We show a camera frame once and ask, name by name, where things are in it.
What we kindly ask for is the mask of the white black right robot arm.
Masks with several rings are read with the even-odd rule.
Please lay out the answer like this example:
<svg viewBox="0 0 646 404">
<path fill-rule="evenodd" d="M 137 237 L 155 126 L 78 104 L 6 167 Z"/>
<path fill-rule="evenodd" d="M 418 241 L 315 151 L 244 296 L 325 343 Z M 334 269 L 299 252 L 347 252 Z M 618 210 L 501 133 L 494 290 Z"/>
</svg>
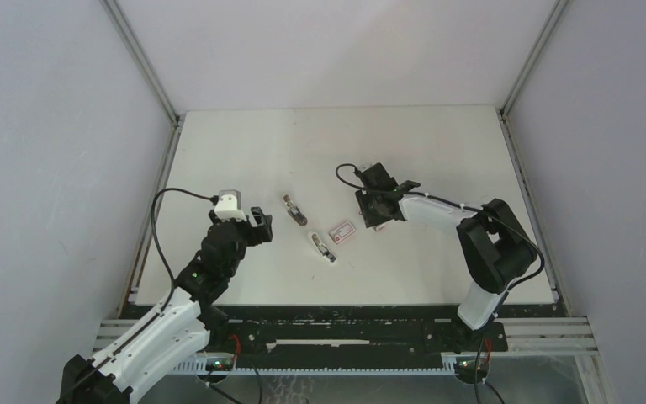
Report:
<svg viewBox="0 0 646 404">
<path fill-rule="evenodd" d="M 476 208 L 423 193 L 414 181 L 398 183 L 381 163 L 352 170 L 360 183 L 355 198 L 367 228 L 411 221 L 456 231 L 472 284 L 458 307 L 453 341 L 461 349 L 476 349 L 509 292 L 532 278 L 528 269 L 533 263 L 545 264 L 539 247 L 502 199 Z"/>
</svg>

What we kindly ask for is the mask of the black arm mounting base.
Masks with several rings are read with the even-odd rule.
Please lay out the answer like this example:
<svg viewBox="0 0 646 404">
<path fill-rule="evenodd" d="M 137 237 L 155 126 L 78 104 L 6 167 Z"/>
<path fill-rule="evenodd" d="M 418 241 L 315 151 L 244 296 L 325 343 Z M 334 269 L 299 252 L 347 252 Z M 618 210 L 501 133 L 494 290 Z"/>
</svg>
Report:
<svg viewBox="0 0 646 404">
<path fill-rule="evenodd" d="M 237 354 L 249 364 L 302 367 L 432 364 L 459 354 L 485 360 L 508 351 L 499 322 L 464 331 L 455 305 L 222 306 L 225 335 L 208 353 Z"/>
</svg>

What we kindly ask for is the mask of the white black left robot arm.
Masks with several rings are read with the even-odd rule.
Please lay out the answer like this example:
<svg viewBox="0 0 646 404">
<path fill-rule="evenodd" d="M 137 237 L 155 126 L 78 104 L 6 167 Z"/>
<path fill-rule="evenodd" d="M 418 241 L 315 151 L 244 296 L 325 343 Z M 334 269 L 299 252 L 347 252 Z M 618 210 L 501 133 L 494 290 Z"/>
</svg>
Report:
<svg viewBox="0 0 646 404">
<path fill-rule="evenodd" d="M 246 250 L 272 241 L 273 218 L 259 207 L 209 216 L 212 225 L 172 291 L 114 342 L 65 364 L 59 403 L 136 403 L 187 357 L 228 343 L 227 315 L 214 302 Z"/>
</svg>

